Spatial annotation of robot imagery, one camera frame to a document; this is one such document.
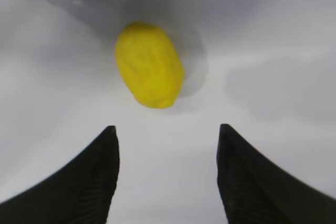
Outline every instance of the yellow object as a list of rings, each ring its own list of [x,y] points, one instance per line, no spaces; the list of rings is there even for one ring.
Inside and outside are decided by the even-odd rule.
[[[131,23],[118,38],[115,56],[122,79],[140,104],[156,109],[174,104],[184,68],[160,27]]]

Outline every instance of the white background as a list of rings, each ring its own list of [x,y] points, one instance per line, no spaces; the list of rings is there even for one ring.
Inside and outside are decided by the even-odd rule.
[[[137,104],[114,63],[130,21],[172,36],[187,71],[167,110]],[[121,171],[109,223],[225,223],[219,126],[336,197],[336,0],[0,0],[0,200],[107,125]]]

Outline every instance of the ridged texture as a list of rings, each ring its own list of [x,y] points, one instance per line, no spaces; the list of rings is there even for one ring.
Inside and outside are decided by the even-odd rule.
[[[0,223],[105,224],[119,163],[118,139],[110,126],[57,173],[0,204]]]
[[[335,224],[336,201],[266,159],[222,125],[218,187],[229,224]]]
[[[230,224],[291,224],[258,186],[230,143],[218,183]]]

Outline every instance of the white surface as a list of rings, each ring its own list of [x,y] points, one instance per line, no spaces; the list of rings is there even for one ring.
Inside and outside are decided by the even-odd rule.
[[[168,110],[137,104],[116,70],[116,34],[135,19],[181,51]],[[336,197],[335,42],[335,0],[0,0],[0,200],[116,125],[109,223],[225,223],[221,123]]]

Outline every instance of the black object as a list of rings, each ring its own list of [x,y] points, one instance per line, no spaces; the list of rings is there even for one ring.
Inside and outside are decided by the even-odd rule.
[[[64,168],[0,204],[0,223],[105,224],[119,163],[116,128],[109,126]]]
[[[335,224],[336,201],[292,177],[230,125],[220,128],[218,186],[229,224]]]

